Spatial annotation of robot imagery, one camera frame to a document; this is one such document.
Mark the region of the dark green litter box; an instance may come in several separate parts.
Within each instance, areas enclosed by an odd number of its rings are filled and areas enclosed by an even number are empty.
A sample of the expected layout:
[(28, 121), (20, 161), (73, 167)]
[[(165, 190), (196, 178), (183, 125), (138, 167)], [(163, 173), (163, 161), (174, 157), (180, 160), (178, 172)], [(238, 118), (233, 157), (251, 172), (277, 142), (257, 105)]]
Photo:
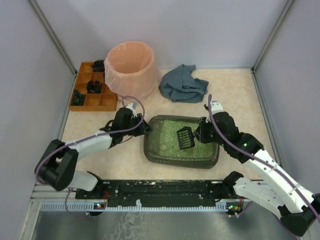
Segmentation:
[(177, 132), (184, 127), (194, 132), (199, 126), (199, 117), (157, 115), (150, 119), (152, 131), (144, 136), (143, 152), (153, 163), (211, 169), (217, 163), (220, 147), (216, 143), (201, 143), (197, 139), (189, 140), (187, 130), (182, 132), (179, 141)]

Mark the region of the black litter scoop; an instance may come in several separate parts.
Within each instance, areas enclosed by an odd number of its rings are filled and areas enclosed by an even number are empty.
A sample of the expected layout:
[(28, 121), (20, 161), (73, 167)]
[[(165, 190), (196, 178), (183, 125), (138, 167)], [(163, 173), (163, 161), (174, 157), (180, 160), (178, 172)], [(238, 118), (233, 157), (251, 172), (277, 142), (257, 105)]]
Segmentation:
[(195, 140), (192, 128), (185, 126), (176, 132), (180, 150), (186, 150), (195, 146)]

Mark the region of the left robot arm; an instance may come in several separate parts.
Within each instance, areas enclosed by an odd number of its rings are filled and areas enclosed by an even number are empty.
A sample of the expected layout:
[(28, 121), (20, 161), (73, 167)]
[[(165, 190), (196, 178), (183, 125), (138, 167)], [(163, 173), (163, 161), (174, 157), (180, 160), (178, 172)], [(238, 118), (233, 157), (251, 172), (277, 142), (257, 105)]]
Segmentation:
[(99, 177), (76, 170), (78, 161), (121, 144), (125, 136), (139, 137), (151, 131), (144, 120), (144, 113), (136, 113), (128, 106), (122, 107), (114, 119), (93, 135), (67, 142), (52, 140), (34, 170), (36, 180), (56, 191), (80, 189), (91, 192), (98, 185)]

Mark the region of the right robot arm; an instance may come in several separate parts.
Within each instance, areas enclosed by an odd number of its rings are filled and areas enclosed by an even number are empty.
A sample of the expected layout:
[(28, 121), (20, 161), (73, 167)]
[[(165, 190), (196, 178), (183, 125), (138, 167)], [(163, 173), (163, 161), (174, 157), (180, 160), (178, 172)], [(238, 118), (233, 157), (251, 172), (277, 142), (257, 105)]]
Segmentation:
[(203, 144), (222, 146), (268, 184), (259, 185), (236, 171), (225, 178), (236, 195), (269, 210), (292, 234), (302, 237), (319, 220), (320, 195), (295, 181), (253, 135), (240, 132), (227, 112), (201, 117), (194, 135)]

